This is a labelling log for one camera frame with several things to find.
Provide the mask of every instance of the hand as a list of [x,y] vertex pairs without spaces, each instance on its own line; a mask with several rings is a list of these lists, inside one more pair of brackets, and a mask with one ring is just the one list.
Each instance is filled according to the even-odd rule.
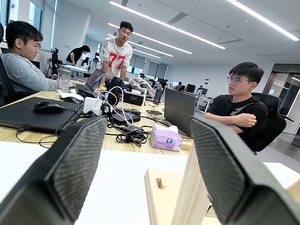
[[257,122],[256,117],[248,113],[242,113],[240,115],[234,116],[234,118],[235,118],[234,124],[244,128],[253,127]]

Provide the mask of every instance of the red number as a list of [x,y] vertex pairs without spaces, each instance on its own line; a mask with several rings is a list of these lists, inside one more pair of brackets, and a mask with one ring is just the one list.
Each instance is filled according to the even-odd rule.
[[117,59],[118,54],[114,53],[114,52],[109,52],[109,68],[113,67],[113,62],[115,62],[115,60]]
[[125,59],[125,55],[118,56],[118,61],[121,61],[121,62],[117,65],[117,70],[121,69],[124,59]]
[[123,65],[125,55],[118,55],[117,53],[109,52],[109,58],[109,68],[113,68],[113,62],[115,62],[118,59],[120,63],[117,65],[116,69],[120,70]]

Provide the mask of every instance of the man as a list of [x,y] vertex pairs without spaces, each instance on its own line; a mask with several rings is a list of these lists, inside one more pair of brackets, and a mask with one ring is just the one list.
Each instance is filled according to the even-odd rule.
[[6,27],[8,53],[1,54],[7,75],[15,91],[35,93],[42,90],[56,90],[57,78],[45,75],[31,63],[39,53],[43,35],[29,23],[13,21]]
[[66,64],[76,66],[77,61],[80,59],[82,54],[90,53],[90,47],[87,45],[81,46],[80,48],[73,49],[66,58]]
[[229,94],[215,98],[205,118],[231,127],[252,149],[252,136],[264,125],[267,107],[251,92],[263,76],[263,70],[253,62],[243,62],[230,72]]
[[109,79],[120,77],[124,81],[127,67],[129,66],[132,57],[132,47],[127,43],[133,27],[130,23],[122,21],[120,24],[118,37],[105,38],[100,57],[103,61],[102,70],[106,72]]
[[182,85],[182,82],[179,82],[178,85],[175,87],[175,90],[180,90],[181,85]]

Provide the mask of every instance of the phone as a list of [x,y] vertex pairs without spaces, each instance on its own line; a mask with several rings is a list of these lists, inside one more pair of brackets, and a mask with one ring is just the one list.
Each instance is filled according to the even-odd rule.
[[150,114],[155,114],[155,115],[162,115],[161,112],[159,111],[155,111],[155,110],[146,110],[147,113],[150,113]]
[[153,100],[154,104],[158,105],[160,103],[160,99],[161,99],[163,93],[164,93],[163,89],[157,89],[156,90],[155,97],[154,97],[154,100]]

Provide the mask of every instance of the black hair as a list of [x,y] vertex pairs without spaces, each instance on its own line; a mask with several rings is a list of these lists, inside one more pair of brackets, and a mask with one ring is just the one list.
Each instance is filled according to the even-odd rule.
[[126,22],[126,21],[122,21],[120,24],[120,29],[121,28],[125,28],[125,29],[130,29],[131,33],[133,32],[133,26],[131,25],[131,23]]
[[81,46],[80,50],[82,52],[88,52],[88,53],[90,53],[90,47],[88,47],[87,45]]
[[229,72],[229,75],[231,74],[237,76],[244,75],[249,81],[257,82],[258,84],[263,77],[264,71],[253,62],[243,62],[232,68]]
[[21,39],[26,45],[28,41],[42,41],[43,35],[34,26],[24,21],[12,21],[6,27],[5,34],[9,49],[15,46],[15,40]]

